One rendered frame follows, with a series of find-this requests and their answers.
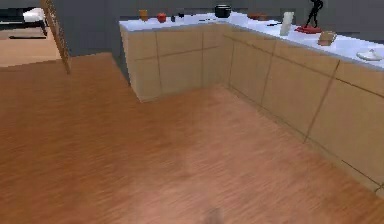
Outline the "beige kitchen counter cabinet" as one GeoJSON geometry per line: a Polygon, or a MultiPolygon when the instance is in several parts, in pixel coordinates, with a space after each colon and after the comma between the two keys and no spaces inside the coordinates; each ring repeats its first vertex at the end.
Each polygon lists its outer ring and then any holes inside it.
{"type": "Polygon", "coordinates": [[[142,102],[221,83],[295,131],[384,199],[384,44],[319,35],[242,13],[120,22],[131,86],[142,102]],[[366,61],[357,52],[383,57],[366,61]]]}

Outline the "black statue on red base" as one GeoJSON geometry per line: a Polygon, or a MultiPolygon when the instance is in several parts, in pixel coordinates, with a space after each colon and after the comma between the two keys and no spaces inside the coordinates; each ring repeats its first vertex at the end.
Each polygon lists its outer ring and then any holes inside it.
{"type": "Polygon", "coordinates": [[[299,26],[295,29],[296,32],[305,34],[317,34],[321,33],[322,30],[318,26],[318,12],[323,8],[322,0],[310,0],[313,3],[313,7],[309,13],[307,22],[305,25],[299,26]]]}

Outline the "brown bread loaf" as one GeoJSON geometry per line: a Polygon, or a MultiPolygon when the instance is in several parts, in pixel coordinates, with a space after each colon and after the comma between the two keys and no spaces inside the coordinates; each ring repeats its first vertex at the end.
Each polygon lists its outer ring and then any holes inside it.
{"type": "Polygon", "coordinates": [[[320,46],[330,46],[336,39],[337,34],[333,31],[323,31],[320,34],[317,44],[320,46]]]}

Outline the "white dish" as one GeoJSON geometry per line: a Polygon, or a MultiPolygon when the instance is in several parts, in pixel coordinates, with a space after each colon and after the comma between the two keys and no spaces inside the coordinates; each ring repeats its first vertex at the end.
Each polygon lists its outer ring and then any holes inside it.
{"type": "Polygon", "coordinates": [[[356,56],[362,60],[366,61],[380,61],[383,59],[374,49],[370,49],[365,52],[357,52],[356,56]]]}

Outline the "black pot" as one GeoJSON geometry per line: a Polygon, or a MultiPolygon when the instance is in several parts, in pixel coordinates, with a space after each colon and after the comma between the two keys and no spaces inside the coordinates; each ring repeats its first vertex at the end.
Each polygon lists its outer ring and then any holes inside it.
{"type": "Polygon", "coordinates": [[[228,18],[231,14],[232,7],[230,5],[216,5],[214,13],[217,18],[228,18]]]}

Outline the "white paper towel roll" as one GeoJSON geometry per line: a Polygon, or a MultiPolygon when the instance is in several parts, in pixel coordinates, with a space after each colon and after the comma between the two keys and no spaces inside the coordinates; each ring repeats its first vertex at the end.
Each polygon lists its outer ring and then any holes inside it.
{"type": "Polygon", "coordinates": [[[285,12],[283,14],[283,20],[280,28],[281,36],[287,36],[289,34],[289,30],[291,28],[293,18],[294,18],[293,12],[285,12]]]}

